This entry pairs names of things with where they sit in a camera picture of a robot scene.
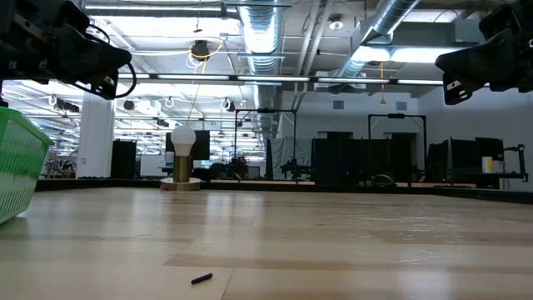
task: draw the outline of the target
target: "brass lamp base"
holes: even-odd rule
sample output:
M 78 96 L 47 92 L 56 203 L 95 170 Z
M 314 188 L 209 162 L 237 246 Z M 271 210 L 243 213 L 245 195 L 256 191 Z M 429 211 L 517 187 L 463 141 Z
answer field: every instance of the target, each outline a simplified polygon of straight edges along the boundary
M 188 183 L 191 177 L 191 157 L 174 157 L 174 182 Z
M 190 178 L 189 182 L 174 182 L 172 178 L 161 180 L 161 190 L 163 191 L 197 191 L 200 189 L 202 180 Z

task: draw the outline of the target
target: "green plastic basket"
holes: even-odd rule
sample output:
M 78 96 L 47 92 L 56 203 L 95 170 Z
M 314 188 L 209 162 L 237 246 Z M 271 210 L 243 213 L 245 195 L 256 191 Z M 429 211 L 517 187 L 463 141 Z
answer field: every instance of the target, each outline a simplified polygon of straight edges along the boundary
M 19 111 L 0 107 L 0 223 L 29 207 L 51 145 Z

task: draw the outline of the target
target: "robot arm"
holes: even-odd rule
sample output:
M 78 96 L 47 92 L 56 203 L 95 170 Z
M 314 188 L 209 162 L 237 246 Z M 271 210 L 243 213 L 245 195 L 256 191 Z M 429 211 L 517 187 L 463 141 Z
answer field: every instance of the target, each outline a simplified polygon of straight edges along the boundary
M 137 84 L 132 55 L 86 33 L 89 27 L 89 18 L 70 1 L 2 0 L 0 81 L 57 79 L 108 100 L 127 96 Z M 116 95 L 123 66 L 130 68 L 133 85 Z
M 533 2 L 504 4 L 480 22 L 486 43 L 440 55 L 445 102 L 456 105 L 486 85 L 493 92 L 533 91 Z

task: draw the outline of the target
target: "wall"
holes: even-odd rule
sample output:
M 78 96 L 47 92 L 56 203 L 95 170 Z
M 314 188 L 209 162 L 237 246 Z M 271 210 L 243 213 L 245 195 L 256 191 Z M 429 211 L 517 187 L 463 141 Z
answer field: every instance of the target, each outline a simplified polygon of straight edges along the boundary
M 85 92 L 77 152 L 77 178 L 111 176 L 115 101 Z
M 491 92 L 483 88 L 471 99 L 455 106 L 444 105 L 442 89 L 419 99 L 419 111 L 428 118 L 428 142 L 440 143 L 448 137 L 472 140 L 503 138 L 505 147 L 526 145 L 526 171 L 533 172 L 533 94 L 517 90 Z M 506 152 L 507 171 L 519 171 L 516 152 Z M 511 190 L 533 191 L 533 182 L 511 180 Z
M 284 108 L 289 108 L 293 99 L 292 92 L 284 92 Z M 341 94 L 332 96 L 326 92 L 310 92 L 302 102 L 296 119 L 297 138 L 317 138 L 318 132 L 352 132 L 353 138 L 368 138 L 368 114 L 404 113 L 418 114 L 417 99 L 411 99 L 407 93 L 386 93 L 386 104 L 381 104 L 381 94 Z M 344 101 L 344 110 L 334 110 L 334 100 Z M 407 102 L 407 111 L 398 112 L 396 101 Z M 384 138 L 384 133 L 416 133 L 417 165 L 423 168 L 424 147 L 422 120 L 414 118 L 389 119 L 374 117 L 372 119 L 372 138 Z M 282 120 L 279 137 L 292 137 L 293 126 Z

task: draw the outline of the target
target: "silver duct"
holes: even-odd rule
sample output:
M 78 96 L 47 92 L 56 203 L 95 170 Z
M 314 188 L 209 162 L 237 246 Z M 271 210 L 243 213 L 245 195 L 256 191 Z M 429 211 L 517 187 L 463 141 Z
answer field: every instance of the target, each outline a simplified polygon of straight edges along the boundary
M 243 23 L 243 37 L 248 53 L 274 54 L 279 50 L 281 36 L 281 9 L 278 7 L 240 7 Z M 268 57 L 248 58 L 250 72 L 254 75 L 278 75 L 280 60 Z M 254 102 L 256 108 L 281 106 L 281 89 L 272 85 L 255 85 Z M 278 114 L 259 115 L 259 123 L 264 138 L 274 138 L 279 120 Z
M 359 46 L 376 38 L 381 38 L 381 41 L 376 41 L 377 43 L 390 43 L 394 30 L 419 2 L 420 0 L 381 0 L 377 5 L 376 13 L 357 24 L 352 38 L 356 51 L 339 69 L 336 76 L 357 76 L 368 63 L 356 59 Z
M 126 3 L 86 3 L 83 11 L 91 16 L 103 17 L 155 17 L 155 18 L 230 18 L 240 20 L 236 8 L 228 7 L 222 14 L 221 6 L 146 6 Z

